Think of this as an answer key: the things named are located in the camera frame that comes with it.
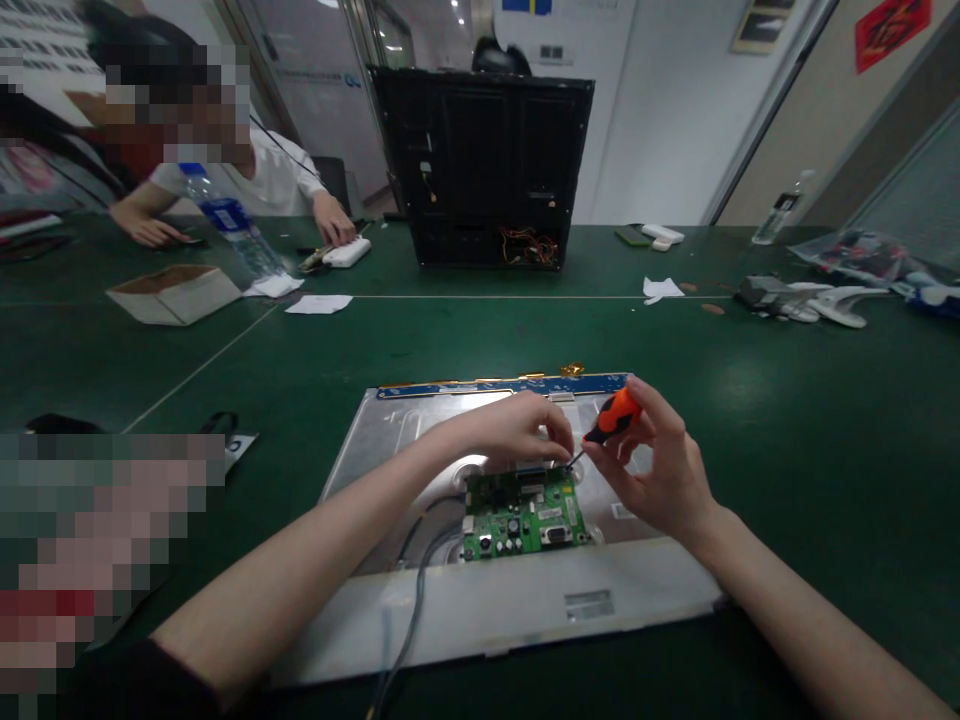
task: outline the white power adapter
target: white power adapter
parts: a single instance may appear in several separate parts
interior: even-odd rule
[[[370,241],[357,236],[349,245],[334,248],[323,256],[323,264],[335,268],[353,267],[357,260],[370,252]]]
[[[665,228],[663,225],[644,225],[640,228],[640,232],[648,237],[663,238],[671,245],[676,245],[678,242],[683,242],[683,233],[678,233],[676,230]]]

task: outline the bottle cap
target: bottle cap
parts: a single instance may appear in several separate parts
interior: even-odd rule
[[[203,169],[200,163],[180,163],[180,170],[186,176],[206,175],[207,171]]]

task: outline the table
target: table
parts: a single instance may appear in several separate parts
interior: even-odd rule
[[[700,443],[717,498],[786,562],[960,706],[958,327],[895,298],[858,306],[854,331],[762,320],[718,283],[810,271],[750,228],[686,228],[667,254],[611,228],[571,231],[560,274],[421,271],[403,225],[366,235],[373,251],[304,290],[347,293],[333,316],[243,300],[189,328],[143,326],[103,290],[175,262],[242,269],[206,246],[159,253],[106,218],[71,221],[72,245],[0,268],[7,378],[0,423],[15,432],[59,411],[112,432],[189,432],[232,409],[260,439],[234,470],[206,532],[115,645],[147,635],[229,564],[312,507],[364,388],[389,382],[634,371],[658,387]],[[318,242],[308,219],[265,219],[282,252]],[[786,240],[822,229],[790,231]],[[644,306],[644,275],[698,290]],[[701,305],[726,311],[717,316]],[[266,378],[279,378],[265,384]],[[274,717],[362,717],[360,678],[270,693]],[[742,612],[495,659],[405,671],[391,717],[807,717],[812,710]]]

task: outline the cardboard box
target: cardboard box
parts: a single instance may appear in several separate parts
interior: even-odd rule
[[[190,325],[229,305],[240,290],[220,268],[171,265],[107,290],[107,295],[148,325]]]

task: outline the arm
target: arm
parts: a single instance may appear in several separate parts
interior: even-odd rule
[[[141,245],[160,248],[190,240],[170,225],[154,219],[173,207],[177,199],[173,193],[147,180],[110,208],[110,215]]]
[[[546,424],[554,441],[536,436]],[[469,454],[568,461],[570,425],[521,393],[442,423],[240,559],[153,639],[232,696],[269,668],[441,470]]]
[[[641,422],[584,449],[623,504],[679,541],[743,607],[813,704],[831,718],[952,718],[903,665],[848,620],[713,499],[700,448],[656,390],[631,378]],[[624,469],[638,444],[653,468]]]
[[[357,229],[343,211],[340,201],[325,188],[313,194],[313,217],[327,245],[341,247],[353,242],[357,237]]]

